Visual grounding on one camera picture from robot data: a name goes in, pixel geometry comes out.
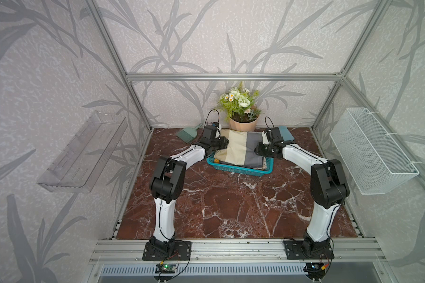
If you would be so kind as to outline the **teal plastic basket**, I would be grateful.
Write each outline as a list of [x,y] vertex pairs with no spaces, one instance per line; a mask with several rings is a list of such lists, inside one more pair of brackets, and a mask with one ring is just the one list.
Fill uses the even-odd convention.
[[223,163],[216,163],[215,158],[213,156],[207,158],[206,161],[209,165],[211,165],[213,168],[219,171],[234,172],[234,173],[257,176],[257,177],[262,177],[264,175],[272,173],[273,165],[274,165],[273,158],[265,158],[266,168],[263,170],[251,169],[247,167],[239,167],[234,165],[226,165]]

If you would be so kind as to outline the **beige and grey pillowcase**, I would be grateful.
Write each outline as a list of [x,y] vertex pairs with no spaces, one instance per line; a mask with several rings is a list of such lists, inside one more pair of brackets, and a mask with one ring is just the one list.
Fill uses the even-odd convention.
[[226,149],[216,151],[215,159],[229,165],[257,170],[266,169],[266,158],[255,153],[255,148],[263,141],[261,132],[224,129],[221,135],[229,140],[229,144]]

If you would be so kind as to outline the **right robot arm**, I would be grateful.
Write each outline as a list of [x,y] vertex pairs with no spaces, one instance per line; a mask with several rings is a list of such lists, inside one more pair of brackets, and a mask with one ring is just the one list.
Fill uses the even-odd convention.
[[294,143],[294,137],[287,127],[264,130],[255,153],[267,158],[285,159],[310,174],[310,194],[315,203],[304,241],[308,244],[327,244],[336,213],[349,196],[342,163],[303,149]]

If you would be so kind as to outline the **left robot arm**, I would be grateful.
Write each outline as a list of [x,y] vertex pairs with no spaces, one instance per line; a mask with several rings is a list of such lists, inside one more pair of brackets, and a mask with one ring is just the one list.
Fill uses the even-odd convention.
[[185,172],[215,151],[227,148],[229,140],[221,135],[221,130],[218,122],[206,125],[200,140],[187,150],[159,158],[149,185],[156,205],[156,224],[151,244],[166,247],[174,240],[175,204],[183,191]]

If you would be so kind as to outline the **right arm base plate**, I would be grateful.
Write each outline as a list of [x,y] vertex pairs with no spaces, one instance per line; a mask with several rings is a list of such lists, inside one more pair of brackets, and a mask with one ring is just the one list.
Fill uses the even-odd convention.
[[284,238],[283,246],[287,259],[334,259],[334,250],[331,246],[331,239],[322,242],[315,242],[309,237],[301,240]]

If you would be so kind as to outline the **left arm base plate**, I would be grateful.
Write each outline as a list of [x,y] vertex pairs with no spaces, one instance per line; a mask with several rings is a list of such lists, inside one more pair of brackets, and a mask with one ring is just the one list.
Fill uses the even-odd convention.
[[161,242],[150,239],[145,245],[143,261],[180,260],[187,261],[191,258],[192,242],[170,240]]

